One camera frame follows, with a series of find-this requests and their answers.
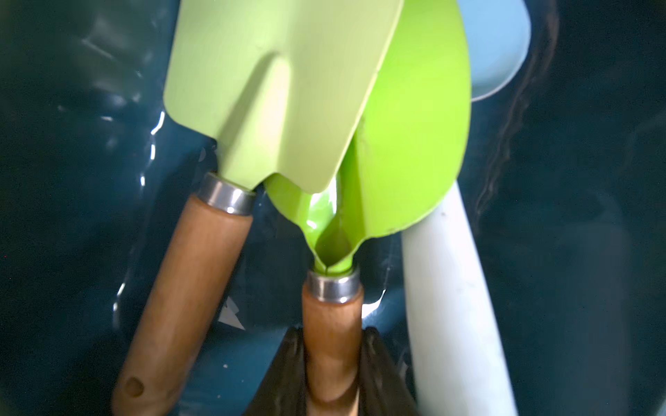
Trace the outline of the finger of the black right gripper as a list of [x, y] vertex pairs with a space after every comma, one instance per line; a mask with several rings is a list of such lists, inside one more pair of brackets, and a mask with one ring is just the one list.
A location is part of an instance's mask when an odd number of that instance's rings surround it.
[[374, 327], [367, 327], [362, 334], [359, 391], [360, 415], [419, 414], [415, 400]]

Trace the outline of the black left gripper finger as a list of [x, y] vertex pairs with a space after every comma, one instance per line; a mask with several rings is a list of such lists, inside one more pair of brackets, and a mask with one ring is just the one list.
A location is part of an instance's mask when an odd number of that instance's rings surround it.
[[303, 329], [287, 329], [250, 404], [247, 416], [306, 414], [305, 344]]

